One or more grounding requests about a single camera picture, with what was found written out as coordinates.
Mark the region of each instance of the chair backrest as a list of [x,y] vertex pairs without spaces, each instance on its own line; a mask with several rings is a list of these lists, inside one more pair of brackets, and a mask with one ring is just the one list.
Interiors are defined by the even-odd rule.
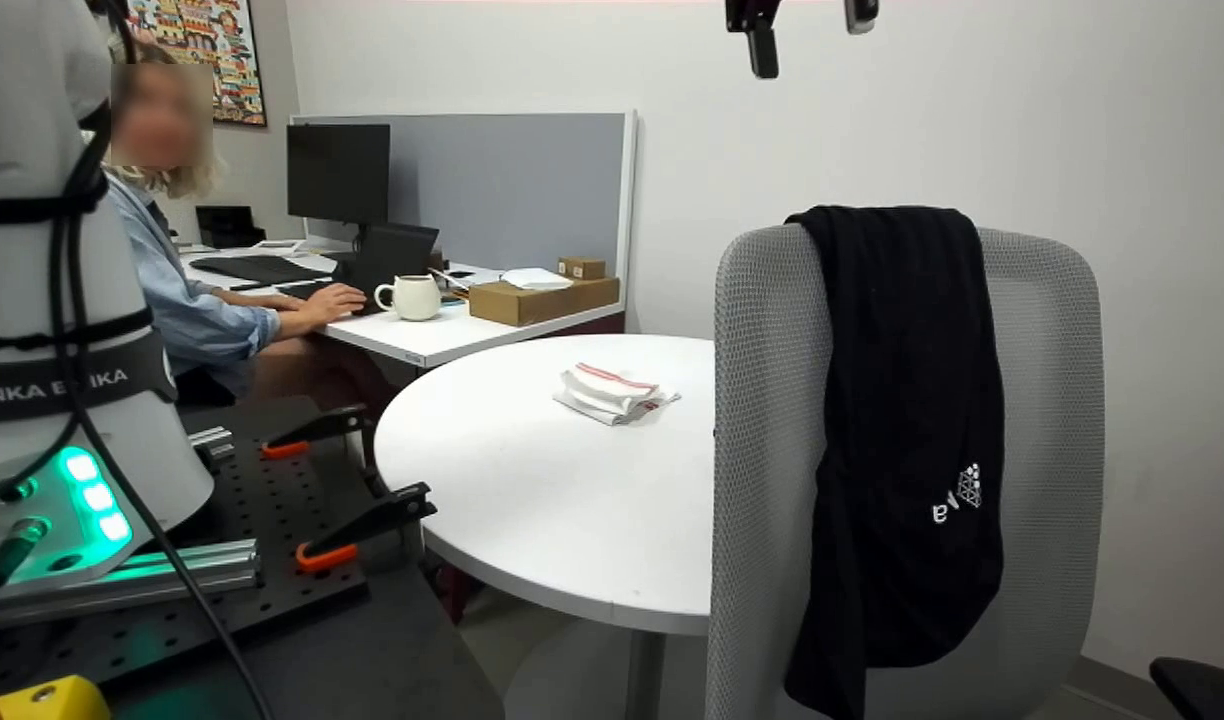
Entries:
[[[1080,657],[1100,543],[1106,366],[1092,268],[1053,238],[985,232],[1003,366],[1003,587],[923,668],[868,673],[868,717],[1024,717]],[[707,720],[810,720],[784,668],[810,606],[827,303],[805,226],[742,236],[715,297],[715,585]]]

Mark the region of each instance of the black jacket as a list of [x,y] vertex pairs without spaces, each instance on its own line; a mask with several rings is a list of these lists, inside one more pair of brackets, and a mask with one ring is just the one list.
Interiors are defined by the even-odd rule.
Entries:
[[813,208],[827,311],[827,455],[813,602],[787,696],[865,717],[865,668],[932,665],[1003,574],[1003,383],[972,218],[939,208]]

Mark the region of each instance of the grey floor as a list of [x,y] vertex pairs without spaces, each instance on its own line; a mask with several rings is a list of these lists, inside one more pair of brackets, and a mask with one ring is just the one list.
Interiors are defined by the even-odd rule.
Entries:
[[[489,592],[468,606],[459,636],[505,696],[523,657],[559,624],[563,619],[543,606],[523,606]],[[1154,683],[1080,660],[1071,683],[1034,720],[1178,720],[1178,710],[1164,706]]]

